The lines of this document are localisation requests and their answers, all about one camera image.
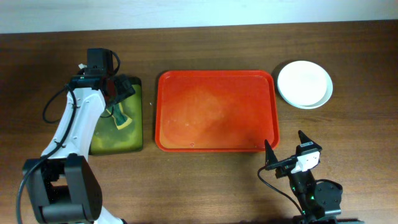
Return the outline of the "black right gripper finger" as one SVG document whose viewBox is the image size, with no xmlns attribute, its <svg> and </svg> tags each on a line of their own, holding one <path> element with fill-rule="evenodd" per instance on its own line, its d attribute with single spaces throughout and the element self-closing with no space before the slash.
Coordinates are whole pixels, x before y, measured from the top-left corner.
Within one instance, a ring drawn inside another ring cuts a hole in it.
<svg viewBox="0 0 398 224">
<path fill-rule="evenodd" d="M 298 131 L 298 136 L 300 139 L 301 146 L 313 145 L 313 141 L 302 130 Z"/>
<path fill-rule="evenodd" d="M 274 167 L 277 163 L 278 160 L 274 154 L 274 151 L 269 144 L 268 140 L 264 141 L 265 144 L 265 149 L 266 149 L 266 161 L 265 161 L 265 166 L 266 167 Z"/>
</svg>

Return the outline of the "green and yellow sponge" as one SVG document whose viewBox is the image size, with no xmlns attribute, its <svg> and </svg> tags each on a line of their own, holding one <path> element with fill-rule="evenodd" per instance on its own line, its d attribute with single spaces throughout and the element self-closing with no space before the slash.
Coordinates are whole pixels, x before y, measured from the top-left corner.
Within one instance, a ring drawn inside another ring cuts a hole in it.
<svg viewBox="0 0 398 224">
<path fill-rule="evenodd" d="M 113 105 L 106 111 L 109 113 L 110 117 L 114 119 L 114 123 L 118 130 L 122 130 L 132 123 L 132 118 L 124 112 L 124 108 L 121 103 Z"/>
</svg>

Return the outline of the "white plate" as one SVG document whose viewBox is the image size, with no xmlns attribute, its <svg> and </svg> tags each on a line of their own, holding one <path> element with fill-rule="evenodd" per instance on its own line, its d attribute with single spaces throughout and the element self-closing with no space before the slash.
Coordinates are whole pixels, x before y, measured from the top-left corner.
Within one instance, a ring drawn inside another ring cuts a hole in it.
<svg viewBox="0 0 398 224">
<path fill-rule="evenodd" d="M 321 66 L 304 60 L 285 65 L 277 77 L 277 88 L 283 99 L 294 106 L 317 104 L 328 89 L 327 72 Z"/>
</svg>

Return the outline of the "light green plate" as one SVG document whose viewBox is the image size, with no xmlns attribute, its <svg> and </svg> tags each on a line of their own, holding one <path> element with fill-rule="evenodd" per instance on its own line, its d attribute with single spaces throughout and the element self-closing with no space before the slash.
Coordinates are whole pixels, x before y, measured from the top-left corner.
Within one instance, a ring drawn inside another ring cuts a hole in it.
<svg viewBox="0 0 398 224">
<path fill-rule="evenodd" d="M 280 96 L 288 104 L 303 110 L 312 110 L 328 102 L 333 93 L 329 75 L 280 75 L 277 79 Z"/>
</svg>

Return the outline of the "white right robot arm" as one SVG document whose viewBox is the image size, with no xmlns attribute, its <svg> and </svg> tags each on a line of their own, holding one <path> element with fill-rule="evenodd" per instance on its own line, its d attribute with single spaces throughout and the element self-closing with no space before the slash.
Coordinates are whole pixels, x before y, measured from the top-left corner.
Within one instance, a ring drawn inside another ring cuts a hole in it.
<svg viewBox="0 0 398 224">
<path fill-rule="evenodd" d="M 319 165 L 322 147 L 302 131 L 298 131 L 298 136 L 300 144 L 295 154 L 281 161 L 276 158 L 269 142 L 264 141 L 266 161 L 258 173 L 275 170 L 278 179 L 289 178 L 297 202 L 266 181 L 263 183 L 293 202 L 300 212 L 292 218 L 293 223 L 336 223 L 336 216 L 341 214 L 343 187 L 332 180 L 314 178 L 311 169 Z"/>
</svg>

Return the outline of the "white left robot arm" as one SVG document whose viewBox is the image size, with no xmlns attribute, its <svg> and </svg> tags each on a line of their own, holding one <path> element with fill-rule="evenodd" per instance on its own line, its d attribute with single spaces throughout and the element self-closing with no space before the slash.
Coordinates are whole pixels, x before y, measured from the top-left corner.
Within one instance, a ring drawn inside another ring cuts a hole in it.
<svg viewBox="0 0 398 224">
<path fill-rule="evenodd" d="M 120 103 L 136 91 L 127 76 L 118 74 L 120 64 L 111 50 L 88 49 L 86 66 L 63 88 L 67 103 L 51 142 L 22 168 L 16 198 L 19 223 L 24 189 L 39 223 L 125 222 L 103 207 L 101 187 L 88 164 L 95 127 L 105 111 L 117 128 L 132 123 Z"/>
</svg>

